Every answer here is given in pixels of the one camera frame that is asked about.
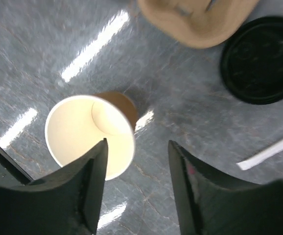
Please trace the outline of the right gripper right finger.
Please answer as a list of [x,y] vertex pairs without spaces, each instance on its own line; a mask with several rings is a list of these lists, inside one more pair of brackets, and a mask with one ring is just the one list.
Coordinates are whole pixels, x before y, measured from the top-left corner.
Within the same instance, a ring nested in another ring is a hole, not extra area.
[[183,235],[283,235],[283,179],[254,184],[196,158],[175,141],[168,159]]

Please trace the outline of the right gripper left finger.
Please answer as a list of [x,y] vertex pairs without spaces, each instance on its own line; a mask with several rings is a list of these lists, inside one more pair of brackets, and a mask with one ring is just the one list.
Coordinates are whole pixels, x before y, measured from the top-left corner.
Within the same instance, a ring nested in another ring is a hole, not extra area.
[[107,167],[107,141],[30,184],[0,186],[0,235],[94,235]]

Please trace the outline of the brown paper coffee cup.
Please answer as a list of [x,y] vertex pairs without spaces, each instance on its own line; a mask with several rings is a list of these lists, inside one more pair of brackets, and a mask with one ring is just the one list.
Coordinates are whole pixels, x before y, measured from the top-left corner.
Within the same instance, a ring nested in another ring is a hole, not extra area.
[[108,143],[105,179],[124,173],[135,155],[138,111],[119,92],[74,95],[58,102],[45,123],[47,148],[60,167],[83,156],[103,139]]

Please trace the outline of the black plastic cup lid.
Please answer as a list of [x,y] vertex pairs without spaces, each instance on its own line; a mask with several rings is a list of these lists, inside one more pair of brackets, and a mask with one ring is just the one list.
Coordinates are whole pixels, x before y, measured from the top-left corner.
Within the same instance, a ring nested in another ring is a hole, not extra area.
[[224,46],[219,69],[237,99],[266,105],[283,99],[283,16],[266,16],[241,26]]

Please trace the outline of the cardboard cup carrier tray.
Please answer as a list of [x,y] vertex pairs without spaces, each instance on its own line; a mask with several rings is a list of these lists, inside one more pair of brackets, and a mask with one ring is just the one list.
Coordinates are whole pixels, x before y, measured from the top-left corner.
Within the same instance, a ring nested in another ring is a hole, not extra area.
[[140,0],[145,18],[176,41],[210,48],[230,38],[258,0]]

